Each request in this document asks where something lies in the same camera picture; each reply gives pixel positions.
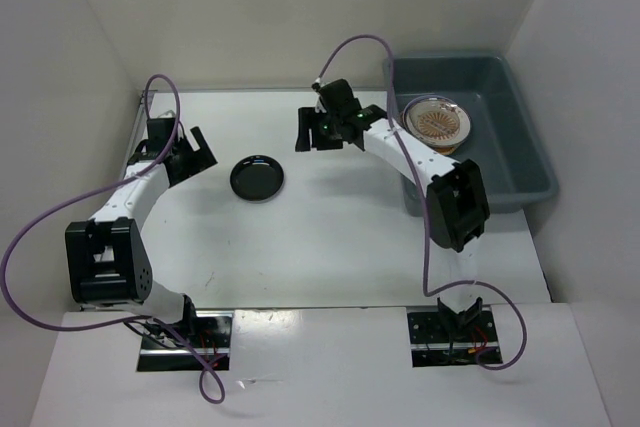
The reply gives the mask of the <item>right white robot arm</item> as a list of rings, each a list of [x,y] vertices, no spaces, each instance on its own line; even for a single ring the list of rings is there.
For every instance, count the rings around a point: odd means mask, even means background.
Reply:
[[[472,289],[477,248],[490,216],[479,166],[437,153],[407,132],[394,116],[394,96],[385,109],[364,107],[350,84],[339,79],[311,86],[314,107],[298,109],[297,152],[340,150],[353,145],[385,161],[416,187],[424,240],[423,294],[437,300],[439,329],[460,340],[474,326],[481,302]]]

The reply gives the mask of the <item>clear smoky square dish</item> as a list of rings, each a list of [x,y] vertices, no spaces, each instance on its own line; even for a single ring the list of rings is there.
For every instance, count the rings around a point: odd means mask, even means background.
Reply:
[[[456,130],[466,119],[466,114],[455,104],[441,98],[428,98],[417,102],[407,111],[415,127],[436,130]]]

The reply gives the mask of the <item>woven bamboo pattern tray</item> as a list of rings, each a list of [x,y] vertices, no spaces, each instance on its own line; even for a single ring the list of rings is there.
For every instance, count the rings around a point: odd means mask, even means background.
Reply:
[[[447,141],[453,140],[460,132],[460,128],[456,130],[436,130],[434,128],[415,127],[408,118],[403,116],[405,128],[418,140],[434,149],[441,154],[451,154],[456,149],[456,144],[446,145]]]

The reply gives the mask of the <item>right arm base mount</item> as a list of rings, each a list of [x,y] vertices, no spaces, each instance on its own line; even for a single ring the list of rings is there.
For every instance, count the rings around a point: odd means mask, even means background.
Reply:
[[[406,311],[413,368],[503,364],[494,317],[481,297],[454,312],[440,299]]]

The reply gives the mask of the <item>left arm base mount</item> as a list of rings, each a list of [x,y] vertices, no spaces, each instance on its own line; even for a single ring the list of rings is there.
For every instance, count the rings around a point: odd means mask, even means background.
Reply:
[[[191,332],[174,327],[216,371],[228,371],[234,313],[199,310]],[[201,364],[173,334],[151,322],[132,321],[125,327],[140,337],[138,372],[199,371]]]

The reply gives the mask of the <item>orange patterned round plate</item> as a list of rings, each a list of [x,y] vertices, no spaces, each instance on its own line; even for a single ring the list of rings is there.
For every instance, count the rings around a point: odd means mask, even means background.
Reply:
[[[456,149],[471,133],[469,114],[453,100],[428,94],[411,100],[401,120],[414,137],[436,150]]]

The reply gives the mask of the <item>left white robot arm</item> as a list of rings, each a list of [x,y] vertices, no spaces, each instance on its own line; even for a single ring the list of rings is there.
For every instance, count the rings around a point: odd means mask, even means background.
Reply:
[[[80,305],[120,307],[164,322],[164,334],[180,347],[200,332],[190,297],[167,289],[153,277],[141,236],[151,210],[169,189],[217,164],[199,127],[197,144],[177,134],[167,155],[160,156],[173,131],[172,117],[147,122],[147,137],[128,159],[124,180],[88,220],[65,231],[71,293]]]

